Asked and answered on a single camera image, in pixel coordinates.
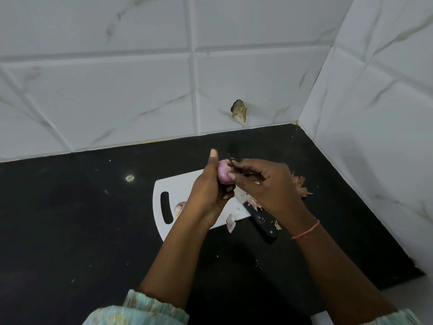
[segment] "hand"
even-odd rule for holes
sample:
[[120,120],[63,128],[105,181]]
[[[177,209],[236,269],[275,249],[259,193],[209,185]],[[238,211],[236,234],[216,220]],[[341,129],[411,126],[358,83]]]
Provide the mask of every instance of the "hand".
[[207,166],[195,179],[191,194],[183,213],[197,214],[210,229],[218,219],[224,206],[235,195],[235,185],[221,185],[217,178],[218,152],[210,151]]
[[284,163],[274,163],[262,159],[242,159],[232,161],[235,168],[252,172],[250,176],[230,172],[235,184],[260,203],[263,208],[283,221],[301,213],[308,213],[293,183],[289,167]]

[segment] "orange thread bracelet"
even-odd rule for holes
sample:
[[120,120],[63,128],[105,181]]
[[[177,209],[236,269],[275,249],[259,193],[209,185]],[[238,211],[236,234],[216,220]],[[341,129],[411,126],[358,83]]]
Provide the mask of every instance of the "orange thread bracelet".
[[304,231],[302,234],[299,234],[299,235],[297,235],[295,237],[292,237],[292,240],[294,240],[296,238],[299,238],[299,237],[302,237],[303,235],[312,232],[319,225],[319,223],[320,223],[320,220],[317,220],[317,222],[314,224],[314,226],[312,226],[310,229]]

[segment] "person's right arm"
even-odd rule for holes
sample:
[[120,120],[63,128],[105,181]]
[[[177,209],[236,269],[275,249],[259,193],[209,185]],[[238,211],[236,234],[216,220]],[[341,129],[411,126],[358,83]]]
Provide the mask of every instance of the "person's right arm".
[[[317,219],[307,210],[283,163],[258,159],[233,162],[256,175],[230,172],[236,185],[252,195],[293,237],[310,229]],[[396,310],[338,247],[321,226],[296,239],[335,325],[371,322]]]

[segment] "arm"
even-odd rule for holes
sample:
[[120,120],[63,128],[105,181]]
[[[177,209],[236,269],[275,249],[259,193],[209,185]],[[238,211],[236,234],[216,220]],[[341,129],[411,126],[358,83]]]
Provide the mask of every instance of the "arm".
[[[254,173],[251,178],[231,172],[236,185],[252,195],[292,236],[316,223],[300,199],[286,164],[243,159],[234,165]],[[321,225],[296,242],[334,324],[361,324],[396,311]]]
[[218,184],[217,168],[218,153],[213,149],[138,291],[185,309],[206,233],[234,196],[234,185]]

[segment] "sleeve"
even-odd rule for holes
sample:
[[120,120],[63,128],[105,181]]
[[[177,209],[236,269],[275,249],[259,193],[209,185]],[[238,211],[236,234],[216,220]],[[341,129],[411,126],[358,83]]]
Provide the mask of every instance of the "sleeve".
[[99,308],[83,325],[186,325],[188,319],[189,315],[180,308],[129,290],[122,307]]
[[363,325],[422,325],[422,323],[412,311],[403,309]]

